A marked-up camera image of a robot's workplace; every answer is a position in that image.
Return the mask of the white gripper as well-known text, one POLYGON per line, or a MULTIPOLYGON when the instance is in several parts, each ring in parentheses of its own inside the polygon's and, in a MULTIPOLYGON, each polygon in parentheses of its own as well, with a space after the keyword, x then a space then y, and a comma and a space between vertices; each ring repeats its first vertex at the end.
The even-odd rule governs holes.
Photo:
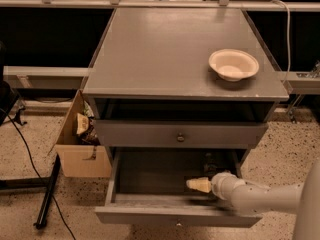
POLYGON ((187 180, 186 185, 189 189, 203 193, 210 193, 212 189, 215 196, 230 200, 232 192, 239 186, 245 186, 246 182, 231 173, 223 172, 216 174, 211 182, 207 177, 201 177, 187 180))

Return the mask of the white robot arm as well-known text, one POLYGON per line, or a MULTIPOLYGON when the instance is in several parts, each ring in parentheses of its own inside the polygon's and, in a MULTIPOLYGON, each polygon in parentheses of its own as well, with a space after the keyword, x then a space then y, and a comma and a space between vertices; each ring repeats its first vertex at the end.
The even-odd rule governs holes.
POLYGON ((269 211, 296 215, 292 240, 320 238, 320 160, 312 165, 304 183, 268 187, 222 172, 186 181, 189 189, 212 192, 225 200, 241 215, 269 211))

